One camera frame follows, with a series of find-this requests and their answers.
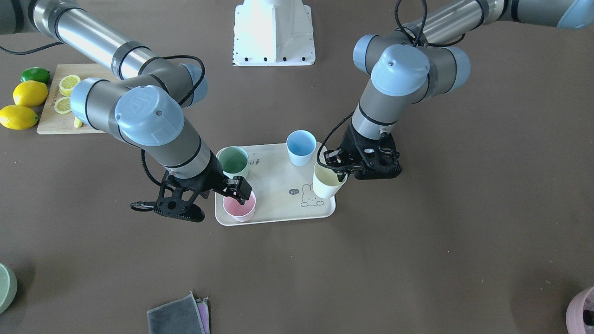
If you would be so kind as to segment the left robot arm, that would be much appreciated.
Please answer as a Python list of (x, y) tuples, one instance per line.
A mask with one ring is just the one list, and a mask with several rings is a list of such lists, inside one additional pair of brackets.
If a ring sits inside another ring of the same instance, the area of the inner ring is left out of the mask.
[(324, 153), (320, 165), (330, 180), (395, 178), (401, 173), (392, 131), (410, 104), (454, 91), (471, 72), (467, 54), (454, 45), (475, 28), (513, 21), (559, 29), (593, 22), (591, 0), (455, 0), (386, 36), (365, 35), (354, 48), (354, 64), (370, 80), (342, 143)]

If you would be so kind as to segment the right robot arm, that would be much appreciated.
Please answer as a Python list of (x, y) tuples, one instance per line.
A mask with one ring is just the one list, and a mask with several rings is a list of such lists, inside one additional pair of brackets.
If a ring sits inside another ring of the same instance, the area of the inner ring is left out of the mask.
[(197, 197), (210, 192), (240, 205), (252, 188), (244, 177), (227, 177), (220, 161), (184, 116), (204, 98), (202, 61), (173, 64), (82, 9), (74, 0), (3, 0), (1, 34), (40, 32), (111, 69), (117, 82), (85, 79), (74, 87), (74, 115), (94, 129), (136, 146), (165, 168), (153, 202), (131, 209), (201, 222)]

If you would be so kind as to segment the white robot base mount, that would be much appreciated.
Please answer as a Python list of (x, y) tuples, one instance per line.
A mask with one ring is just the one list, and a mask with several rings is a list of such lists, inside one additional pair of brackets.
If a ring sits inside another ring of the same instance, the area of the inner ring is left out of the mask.
[(308, 66), (316, 61), (310, 6), (301, 0), (245, 0), (235, 7), (232, 64)]

